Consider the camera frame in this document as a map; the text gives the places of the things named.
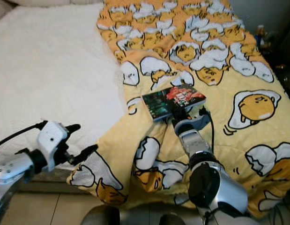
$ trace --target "white wall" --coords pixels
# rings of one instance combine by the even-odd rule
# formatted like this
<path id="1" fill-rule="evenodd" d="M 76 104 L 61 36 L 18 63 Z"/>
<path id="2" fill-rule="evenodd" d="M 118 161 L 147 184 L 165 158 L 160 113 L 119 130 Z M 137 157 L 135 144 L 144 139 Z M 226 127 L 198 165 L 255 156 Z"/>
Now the white wall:
<path id="1" fill-rule="evenodd" d="M 230 0 L 230 3 L 251 33 L 260 24 L 265 25 L 266 31 L 281 31 L 290 21 L 290 0 Z"/>

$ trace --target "cable connector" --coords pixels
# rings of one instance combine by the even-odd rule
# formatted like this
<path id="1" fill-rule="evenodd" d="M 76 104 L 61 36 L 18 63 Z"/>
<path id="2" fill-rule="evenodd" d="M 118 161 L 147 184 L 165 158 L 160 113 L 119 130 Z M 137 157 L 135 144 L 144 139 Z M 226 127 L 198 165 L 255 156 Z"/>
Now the cable connector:
<path id="1" fill-rule="evenodd" d="M 200 110 L 199 110 L 199 115 L 209 115 L 208 111 L 206 110 L 206 108 L 203 106 Z"/>
<path id="2" fill-rule="evenodd" d="M 48 122 L 47 120 L 44 120 L 43 122 L 36 123 L 35 124 L 35 128 L 37 128 L 39 130 L 42 130 L 44 128 L 44 126 L 46 125 L 47 122 Z"/>
<path id="3" fill-rule="evenodd" d="M 98 149 L 98 145 L 97 144 L 91 145 L 91 146 L 85 148 L 84 150 L 82 150 L 81 153 L 78 156 L 76 156 L 76 157 L 72 156 L 71 158 L 69 158 L 68 162 L 71 165 L 77 165 L 77 164 L 85 161 L 97 149 Z"/>

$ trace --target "cartoon eggshell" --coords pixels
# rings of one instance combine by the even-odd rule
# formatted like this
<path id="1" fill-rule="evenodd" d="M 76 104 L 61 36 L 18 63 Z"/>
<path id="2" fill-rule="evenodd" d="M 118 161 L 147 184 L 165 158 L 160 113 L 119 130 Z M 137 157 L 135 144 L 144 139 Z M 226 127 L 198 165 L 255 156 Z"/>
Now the cartoon eggshell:
<path id="1" fill-rule="evenodd" d="M 276 149 L 277 161 L 283 158 L 290 158 L 290 143 L 282 143 Z"/>
<path id="2" fill-rule="evenodd" d="M 202 49 L 207 49 L 208 47 L 213 46 L 213 45 L 219 47 L 221 50 L 227 49 L 227 46 L 219 38 L 204 41 L 202 43 Z"/>
<path id="3" fill-rule="evenodd" d="M 215 23 L 215 22 L 210 22 L 205 27 L 199 28 L 198 32 L 208 31 L 208 30 L 211 30 L 211 29 L 216 29 L 216 31 L 218 33 L 223 33 L 224 32 L 223 26 L 221 24 Z"/>
<path id="4" fill-rule="evenodd" d="M 157 83 L 153 83 L 151 90 L 156 89 L 159 85 L 161 85 L 162 83 L 166 82 L 169 79 L 169 76 L 162 76 L 158 79 Z"/>
<path id="5" fill-rule="evenodd" d="M 123 72 L 123 83 L 127 85 L 136 86 L 140 82 L 139 72 L 137 68 L 129 61 L 123 62 L 121 65 Z"/>
<path id="6" fill-rule="evenodd" d="M 213 1 L 213 4 L 207 8 L 207 12 L 210 14 L 221 13 L 224 10 L 224 5 L 219 1 Z"/>
<path id="7" fill-rule="evenodd" d="M 123 35 L 123 34 L 129 34 L 129 32 L 132 30 L 131 26 L 119 26 L 117 29 L 114 28 L 114 31 L 118 34 L 118 35 Z"/>
<path id="8" fill-rule="evenodd" d="M 73 173 L 70 184 L 73 186 L 91 187 L 95 183 L 93 172 L 85 165 L 80 165 Z"/>
<path id="9" fill-rule="evenodd" d="M 251 126 L 251 121 L 249 119 L 246 119 L 244 122 L 241 121 L 241 112 L 239 109 L 239 103 L 247 96 L 254 95 L 254 94 L 262 94 L 265 96 L 268 96 L 269 98 L 274 98 L 274 108 L 277 107 L 278 101 L 280 100 L 280 95 L 278 95 L 276 92 L 271 90 L 256 90 L 256 91 L 242 91 L 235 95 L 234 97 L 234 109 L 232 116 L 228 122 L 229 127 L 234 129 L 243 129 L 246 127 Z"/>
<path id="10" fill-rule="evenodd" d="M 153 167 L 157 167 L 164 175 L 163 187 L 170 188 L 173 184 L 181 181 L 183 174 L 188 170 L 188 165 L 177 161 L 161 162 L 155 161 Z"/>
<path id="11" fill-rule="evenodd" d="M 174 9 L 177 6 L 177 2 L 164 2 L 163 6 L 165 8 Z"/>
<path id="12" fill-rule="evenodd" d="M 239 25 L 240 28 L 242 28 L 242 29 L 245 28 L 244 23 L 243 23 L 242 20 L 237 19 L 237 18 L 235 18 L 234 16 L 232 17 L 232 19 L 233 19 L 234 21 L 231 21 L 231 22 L 225 22 L 225 23 L 222 24 L 222 26 L 223 26 L 224 28 L 230 28 L 230 27 L 232 27 L 232 26 L 234 26 L 234 25 Z"/>
<path id="13" fill-rule="evenodd" d="M 241 73 L 244 76 L 251 76 L 255 72 L 255 67 L 251 62 L 240 60 L 235 56 L 230 59 L 230 65 L 235 71 Z"/>
<path id="14" fill-rule="evenodd" d="M 146 13 L 146 12 L 152 12 L 154 10 L 154 6 L 148 3 L 141 3 L 141 8 L 140 8 L 140 12 L 141 13 Z"/>
<path id="15" fill-rule="evenodd" d="M 126 51 L 128 48 L 126 47 L 126 44 L 128 43 L 129 39 L 128 38 L 125 38 L 125 39 L 122 39 L 120 41 L 117 42 L 117 46 L 123 50 L 123 51 Z"/>
<path id="16" fill-rule="evenodd" d="M 198 42 L 206 41 L 208 37 L 209 33 L 198 33 L 196 30 L 191 32 L 191 38 Z"/>
<path id="17" fill-rule="evenodd" d="M 186 203 L 189 200 L 190 198 L 188 194 L 178 194 L 174 197 L 175 205 L 182 205 L 183 203 Z"/>
<path id="18" fill-rule="evenodd" d="M 273 74 L 271 70 L 262 62 L 252 62 L 255 67 L 255 75 L 260 79 L 267 81 L 269 83 L 274 81 Z"/>
<path id="19" fill-rule="evenodd" d="M 175 35 L 174 31 L 176 30 L 175 26 L 170 26 L 169 28 L 162 29 L 162 35 L 167 36 L 169 34 Z"/>
<path id="20" fill-rule="evenodd" d="M 74 175 L 73 181 L 77 180 L 76 185 L 79 185 L 79 183 L 90 185 L 94 180 L 98 184 L 99 180 L 102 179 L 106 185 L 112 186 L 117 190 L 123 189 L 122 184 L 112 174 L 108 164 L 96 151 L 81 165 L 80 171 L 75 171 Z"/>
<path id="21" fill-rule="evenodd" d="M 137 104 L 139 101 L 141 100 L 141 97 L 135 97 L 135 98 L 132 98 L 130 99 L 128 102 L 127 102 L 127 108 L 128 108 L 128 113 L 129 115 L 133 115 L 137 112 L 137 108 L 131 108 L 129 109 L 131 106 Z"/>
<path id="22" fill-rule="evenodd" d="M 102 24 L 100 24 L 100 23 L 97 23 L 97 27 L 98 27 L 99 29 L 101 29 L 101 30 L 110 30 L 110 29 L 111 29 L 111 28 L 106 27 L 106 26 L 104 26 L 104 25 L 102 25 Z"/>
<path id="23" fill-rule="evenodd" d="M 189 61 L 183 61 L 181 58 L 178 57 L 177 53 L 176 53 L 176 49 L 179 46 L 185 45 L 186 47 L 192 47 L 194 49 L 194 54 L 195 57 Z M 175 63 L 182 63 L 184 66 L 188 66 L 191 62 L 196 61 L 199 56 L 201 55 L 200 52 L 200 47 L 198 44 L 196 43 L 192 43 L 192 42 L 185 42 L 185 41 L 179 41 L 178 43 L 176 43 L 175 45 L 172 46 L 172 48 L 170 49 L 170 60 L 175 62 Z"/>
<path id="24" fill-rule="evenodd" d="M 146 137 L 141 141 L 135 154 L 135 166 L 139 170 L 148 170 L 154 164 L 159 153 L 160 144 L 153 137 Z"/>
<path id="25" fill-rule="evenodd" d="M 129 35 L 128 38 L 132 39 L 132 38 L 141 38 L 143 36 L 143 33 L 141 33 L 139 30 L 132 30 Z"/>
<path id="26" fill-rule="evenodd" d="M 136 7 L 135 7 L 134 4 L 131 4 L 131 5 L 129 6 L 129 11 L 131 11 L 131 12 L 133 12 L 133 13 L 136 12 Z"/>
<path id="27" fill-rule="evenodd" d="M 274 167 L 276 154 L 268 146 L 258 145 L 250 149 L 245 158 L 258 175 L 265 176 Z"/>
<path id="28" fill-rule="evenodd" d="M 180 76 L 171 82 L 173 86 L 182 85 L 182 80 L 184 83 L 194 86 L 193 76 L 186 70 L 180 72 Z"/>
<path id="29" fill-rule="evenodd" d="M 159 70 L 170 72 L 171 68 L 168 63 L 155 57 L 148 56 L 141 60 L 141 72 L 143 75 L 151 75 Z"/>
<path id="30" fill-rule="evenodd" d="M 271 210 L 277 203 L 279 203 L 282 200 L 282 198 L 273 195 L 269 191 L 265 191 L 264 195 L 266 198 L 261 200 L 258 204 L 258 209 L 261 212 Z"/>
<path id="31" fill-rule="evenodd" d="M 207 18 L 200 19 L 199 16 L 191 16 L 186 20 L 186 32 L 189 32 L 196 28 L 205 27 L 209 20 Z"/>
<path id="32" fill-rule="evenodd" d="M 239 60 L 247 60 L 247 58 L 245 57 L 245 55 L 242 53 L 241 51 L 241 47 L 242 44 L 239 42 L 235 42 L 233 44 L 230 45 L 230 51 L 233 55 L 235 55 L 235 58 L 239 59 Z"/>
<path id="33" fill-rule="evenodd" d="M 158 21 L 156 22 L 156 27 L 158 29 L 166 29 L 166 28 L 169 28 L 171 25 L 172 25 L 172 22 L 173 20 L 169 19 L 165 22 L 162 22 L 162 21 Z"/>

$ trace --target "cartoon egg yolk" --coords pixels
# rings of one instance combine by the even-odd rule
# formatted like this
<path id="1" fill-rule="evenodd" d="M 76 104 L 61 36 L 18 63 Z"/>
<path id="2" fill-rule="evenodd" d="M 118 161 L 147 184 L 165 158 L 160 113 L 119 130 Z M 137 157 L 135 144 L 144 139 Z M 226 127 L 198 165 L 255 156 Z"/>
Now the cartoon egg yolk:
<path id="1" fill-rule="evenodd" d="M 217 23 L 226 23 L 232 20 L 232 14 L 229 13 L 214 13 L 212 14 L 213 18 L 216 18 Z"/>
<path id="2" fill-rule="evenodd" d="M 231 41 L 242 41 L 245 39 L 245 34 L 243 29 L 241 29 L 238 25 L 234 25 L 230 28 L 226 28 L 224 30 L 225 36 L 229 38 Z"/>
<path id="3" fill-rule="evenodd" d="M 136 174 L 137 178 L 141 181 L 141 185 L 147 192 L 156 192 L 163 188 L 163 174 L 156 171 L 140 172 Z"/>
<path id="4" fill-rule="evenodd" d="M 125 57 L 125 54 L 122 51 L 116 51 L 114 55 L 119 62 L 121 62 Z"/>
<path id="5" fill-rule="evenodd" d="M 130 21 L 118 21 L 116 22 L 116 29 L 118 29 L 120 26 L 130 26 Z"/>
<path id="6" fill-rule="evenodd" d="M 183 11 L 188 15 L 198 15 L 201 12 L 200 6 L 198 7 L 185 7 Z"/>
<path id="7" fill-rule="evenodd" d="M 135 37 L 128 41 L 127 46 L 134 50 L 140 50 L 144 48 L 142 38 Z"/>
<path id="8" fill-rule="evenodd" d="M 101 32 L 101 36 L 106 42 L 109 42 L 112 39 L 117 37 L 116 33 L 112 30 L 104 30 Z"/>
<path id="9" fill-rule="evenodd" d="M 166 21 L 166 20 L 170 20 L 175 16 L 175 13 L 171 12 L 162 12 L 160 14 L 159 20 L 160 21 Z"/>
<path id="10" fill-rule="evenodd" d="M 156 33 L 145 33 L 145 39 L 143 41 L 144 47 L 146 49 L 154 48 L 154 46 L 159 43 L 162 39 L 162 34 L 160 32 Z"/>
<path id="11" fill-rule="evenodd" d="M 239 104 L 239 109 L 243 117 L 252 121 L 266 120 L 275 111 L 274 98 L 266 95 L 254 94 L 245 97 Z"/>
<path id="12" fill-rule="evenodd" d="M 186 45 L 181 45 L 176 49 L 177 56 L 184 62 L 188 62 L 195 58 L 196 52 L 192 46 L 187 47 Z"/>
<path id="13" fill-rule="evenodd" d="M 172 74 L 168 73 L 168 72 L 164 72 L 163 70 L 159 70 L 159 71 L 154 72 L 151 75 L 151 79 L 154 83 L 157 83 L 158 79 L 163 77 L 163 76 L 172 76 Z"/>
<path id="14" fill-rule="evenodd" d="M 260 52 L 258 51 L 256 44 L 243 45 L 241 47 L 241 52 L 244 53 L 246 57 L 260 55 Z"/>
<path id="15" fill-rule="evenodd" d="M 184 36 L 184 32 L 185 32 L 185 28 L 184 28 L 183 26 L 181 26 L 181 27 L 175 29 L 175 30 L 174 30 L 174 35 L 175 35 L 174 39 L 175 39 L 176 41 L 181 40 L 182 37 Z"/>
<path id="16" fill-rule="evenodd" d="M 204 49 L 205 51 L 210 51 L 210 50 L 221 50 L 219 46 L 216 45 L 211 45 L 209 47 L 207 47 L 206 49 Z"/>
<path id="17" fill-rule="evenodd" d="M 102 178 L 97 184 L 96 194 L 102 202 L 112 205 L 123 204 L 127 199 L 127 196 L 121 194 L 114 187 L 104 184 Z"/>
<path id="18" fill-rule="evenodd" d="M 275 163 L 265 180 L 290 180 L 290 158 L 284 158 Z"/>
<path id="19" fill-rule="evenodd" d="M 202 68 L 199 71 L 196 71 L 198 78 L 206 83 L 209 86 L 217 85 L 223 76 L 223 70 L 219 70 L 218 68 Z"/>
<path id="20" fill-rule="evenodd" d="M 210 39 L 215 39 L 215 38 L 218 38 L 221 36 L 221 34 L 218 33 L 218 31 L 216 29 L 210 29 L 210 30 L 208 30 L 208 32 L 209 32 Z"/>
<path id="21" fill-rule="evenodd" d="M 125 17 L 123 12 L 110 12 L 109 15 L 114 22 L 121 21 Z"/>
<path id="22" fill-rule="evenodd" d="M 153 51 L 155 51 L 159 56 L 161 56 L 162 58 L 165 58 L 167 56 L 167 53 L 164 52 L 162 47 L 156 47 L 153 48 Z"/>
<path id="23" fill-rule="evenodd" d="M 155 15 L 148 15 L 146 17 L 139 18 L 136 21 L 138 23 L 153 23 L 155 18 L 156 18 Z"/>

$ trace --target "tile floor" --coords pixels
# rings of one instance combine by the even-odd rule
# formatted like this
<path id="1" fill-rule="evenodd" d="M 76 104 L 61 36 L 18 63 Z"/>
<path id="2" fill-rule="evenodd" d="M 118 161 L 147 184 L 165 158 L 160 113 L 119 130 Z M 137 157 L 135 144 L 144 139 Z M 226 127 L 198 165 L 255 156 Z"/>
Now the tile floor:
<path id="1" fill-rule="evenodd" d="M 87 212 L 98 205 L 101 205 L 99 200 L 90 195 L 19 193 L 13 197 L 1 225 L 80 225 Z M 284 224 L 290 225 L 290 213 L 285 206 L 281 205 L 279 209 Z M 158 225 L 159 218 L 170 212 L 183 218 L 186 225 L 202 224 L 199 216 L 191 210 L 155 203 L 121 211 L 121 225 Z M 273 214 L 270 218 L 271 222 L 266 217 L 260 224 L 273 224 Z M 281 224 L 277 215 L 276 225 Z"/>

